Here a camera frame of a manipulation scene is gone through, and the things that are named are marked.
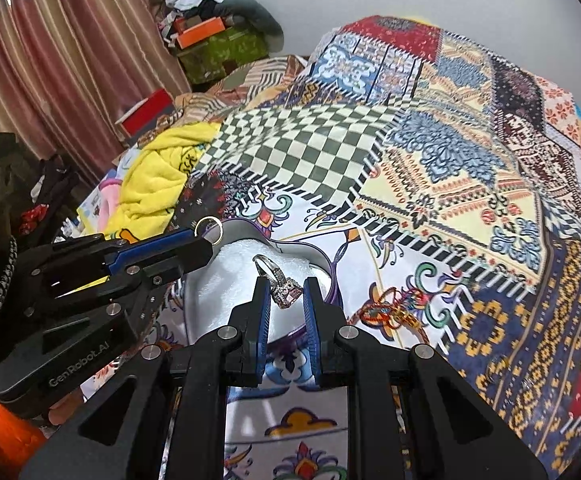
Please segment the person's left hand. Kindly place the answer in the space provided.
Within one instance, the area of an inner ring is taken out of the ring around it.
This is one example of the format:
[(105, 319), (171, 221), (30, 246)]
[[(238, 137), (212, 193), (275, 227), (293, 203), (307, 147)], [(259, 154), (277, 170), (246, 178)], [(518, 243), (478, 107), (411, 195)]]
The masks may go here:
[(83, 404), (82, 391), (74, 390), (53, 404), (42, 422), (21, 419), (0, 404), (0, 479), (17, 479), (25, 463)]

